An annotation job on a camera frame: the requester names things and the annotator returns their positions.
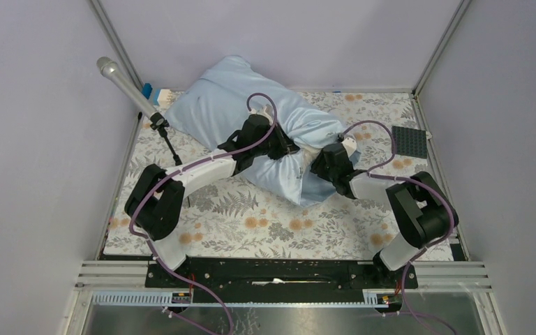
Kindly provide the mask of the light blue pillowcase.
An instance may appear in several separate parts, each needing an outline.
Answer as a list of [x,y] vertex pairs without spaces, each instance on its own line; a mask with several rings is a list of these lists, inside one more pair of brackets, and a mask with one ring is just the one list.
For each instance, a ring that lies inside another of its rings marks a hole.
[[[256,73],[246,60],[236,56],[226,57],[206,70],[171,104],[165,117],[174,128],[192,136],[211,153],[265,105],[272,106],[274,122],[299,148],[312,146],[322,150],[339,143],[338,135],[344,134],[339,118]],[[277,161],[257,157],[252,166],[237,175],[303,207],[335,194],[332,183],[313,174],[310,168],[298,179],[299,166],[293,155]],[[354,166],[359,157],[358,150],[350,157]]]

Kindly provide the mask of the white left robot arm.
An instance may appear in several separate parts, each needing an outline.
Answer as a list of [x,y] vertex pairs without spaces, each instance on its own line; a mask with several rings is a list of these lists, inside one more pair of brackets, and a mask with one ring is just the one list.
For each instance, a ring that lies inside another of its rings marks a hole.
[[179,223],[182,203],[191,193],[239,174],[252,166],[257,157],[277,161],[299,150],[276,122],[252,114],[239,130],[198,161],[170,169],[148,165],[128,196],[124,211],[131,218],[130,231],[141,229],[155,260],[164,266],[162,278],[173,287],[188,280],[189,270],[183,264],[187,254],[173,232]]

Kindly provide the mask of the cream white pillow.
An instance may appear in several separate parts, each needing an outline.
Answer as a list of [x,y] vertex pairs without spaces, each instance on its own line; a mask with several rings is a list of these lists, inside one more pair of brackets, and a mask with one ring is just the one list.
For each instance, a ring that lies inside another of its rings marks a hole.
[[316,148],[312,146],[301,146],[299,151],[293,155],[299,166],[297,168],[298,179],[301,179],[304,176],[305,171],[308,168],[311,168],[311,165],[316,160],[320,152],[321,148]]

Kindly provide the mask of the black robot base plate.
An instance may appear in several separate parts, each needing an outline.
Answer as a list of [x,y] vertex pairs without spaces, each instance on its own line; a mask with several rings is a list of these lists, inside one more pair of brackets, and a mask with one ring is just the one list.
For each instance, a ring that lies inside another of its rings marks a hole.
[[335,290],[393,293],[396,289],[418,287],[414,267],[409,267],[404,276],[400,270],[383,273],[371,261],[191,257],[175,272],[171,275],[159,264],[150,264],[146,288],[183,288],[221,298],[252,292],[278,297]]

